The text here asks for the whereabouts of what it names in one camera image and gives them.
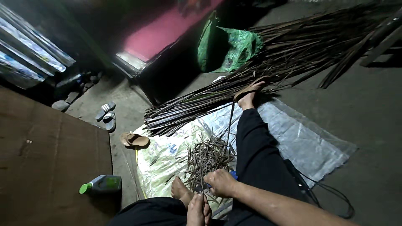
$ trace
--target concrete floor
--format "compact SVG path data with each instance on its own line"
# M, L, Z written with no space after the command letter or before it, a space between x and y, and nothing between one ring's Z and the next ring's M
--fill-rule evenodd
M289 21L344 5L328 3L288 3L269 12L257 25ZM316 87L326 70L293 89L281 91L279 99L301 112L335 136L355 143L359 150L324 183L342 191L356 210L352 219L361 225L397 225L402 212L402 159L400 128L402 69L363 68L357 62L326 90ZM201 74L180 94L206 86L219 74ZM143 113L150 106L142 91L126 79L104 76L74 102L66 113L99 125L94 119L100 106L116 103L116 131L110 135L115 175L123 178L122 206L142 198L136 186L135 152L119 141L123 132L143 124ZM323 206L343 214L347 206L333 195L315 187Z

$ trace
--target green plastic bag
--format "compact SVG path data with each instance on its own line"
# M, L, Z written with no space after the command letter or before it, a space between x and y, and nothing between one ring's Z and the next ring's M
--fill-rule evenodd
M256 33L218 27L213 12L199 40L198 65L203 72L230 72L240 68L262 47L262 38Z

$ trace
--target foot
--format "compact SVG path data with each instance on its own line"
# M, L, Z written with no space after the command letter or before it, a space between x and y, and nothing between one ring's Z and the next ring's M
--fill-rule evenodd
M194 193L191 192L183 182L180 180L180 177L175 177L172 183L172 197L175 199L179 199L183 202L184 206L189 206L190 201L193 199Z
M252 85L251 87L254 87L254 86L263 86L264 84L265 84L265 82L259 82L259 83L256 83L256 84ZM254 99L254 96L255 96L255 92L248 93L247 95L245 95L244 97L242 97L242 98L237 102L237 104L243 109L243 111L244 111L244 110L247 110L247 109L250 109L250 108L254 108L254 105L253 105L253 103L252 103L252 101L253 101L253 99Z

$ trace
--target white striped slide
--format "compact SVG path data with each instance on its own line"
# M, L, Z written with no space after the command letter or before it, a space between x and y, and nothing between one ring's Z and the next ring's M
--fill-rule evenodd
M103 122L106 124L106 130L109 133L113 133L116 129L116 114L114 111L108 112L103 117Z
M96 115L95 119L97 121L102 121L103 117L108 113L109 111L112 111L116 107L116 104L111 101L108 104L104 104L101 106L100 112Z

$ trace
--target wrist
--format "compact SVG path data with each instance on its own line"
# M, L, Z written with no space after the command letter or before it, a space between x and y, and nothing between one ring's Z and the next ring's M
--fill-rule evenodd
M238 196L242 193L242 192L241 192L241 190L242 190L242 185L243 185L242 182L239 182L239 181L234 182L234 183L233 183L233 186L232 186L232 189L231 189L231 191L230 191L229 197L230 197L230 198L233 198L233 199L237 199Z

